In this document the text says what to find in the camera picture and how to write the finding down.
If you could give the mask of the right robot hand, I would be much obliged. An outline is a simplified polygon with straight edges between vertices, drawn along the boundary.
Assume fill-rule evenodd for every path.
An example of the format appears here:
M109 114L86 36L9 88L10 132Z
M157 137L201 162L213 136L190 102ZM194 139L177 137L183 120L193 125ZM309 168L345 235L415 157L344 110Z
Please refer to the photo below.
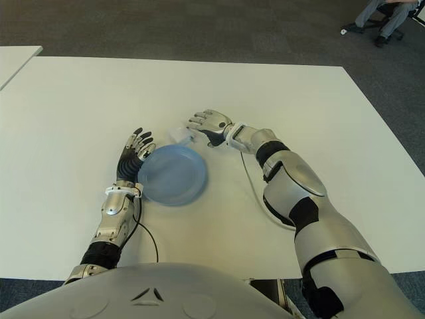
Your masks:
M223 144L234 122L215 110L197 112L189 118L186 127L204 134L208 138L208 147L215 148Z

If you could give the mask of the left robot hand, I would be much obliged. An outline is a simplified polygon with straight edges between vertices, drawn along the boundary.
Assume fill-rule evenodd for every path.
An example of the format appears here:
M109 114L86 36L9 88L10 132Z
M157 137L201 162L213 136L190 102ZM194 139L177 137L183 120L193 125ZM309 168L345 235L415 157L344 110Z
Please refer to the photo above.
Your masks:
M152 132L144 131L143 128L136 129L122 150L116 169L116 180L136 183L143 163L155 149Z

